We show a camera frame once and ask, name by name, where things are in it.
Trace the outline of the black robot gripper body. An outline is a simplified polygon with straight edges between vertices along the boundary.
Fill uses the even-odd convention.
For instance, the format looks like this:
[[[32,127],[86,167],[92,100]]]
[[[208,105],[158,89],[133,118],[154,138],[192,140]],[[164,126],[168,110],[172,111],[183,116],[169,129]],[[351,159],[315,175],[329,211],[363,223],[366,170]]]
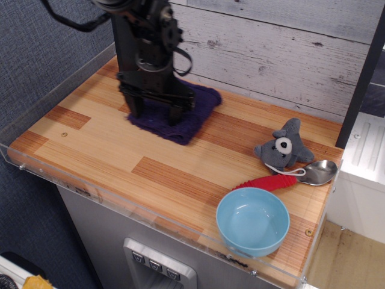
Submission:
[[[168,1],[96,1],[95,4],[122,16],[131,29],[137,67],[118,72],[120,91],[142,97],[143,101],[151,99],[192,110],[194,92],[175,77],[174,54],[189,55],[178,47],[183,41],[183,31],[173,17],[171,4]]]

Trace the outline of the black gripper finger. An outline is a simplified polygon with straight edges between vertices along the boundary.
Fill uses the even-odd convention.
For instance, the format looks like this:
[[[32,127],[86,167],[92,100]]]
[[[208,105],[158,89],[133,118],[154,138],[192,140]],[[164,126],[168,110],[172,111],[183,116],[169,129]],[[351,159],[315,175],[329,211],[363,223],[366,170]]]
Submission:
[[[168,124],[170,126],[175,126],[180,121],[180,118],[183,115],[183,108],[178,105],[171,105],[168,114]]]
[[[132,116],[134,118],[140,118],[144,108],[143,98],[125,94],[125,101],[131,111]]]

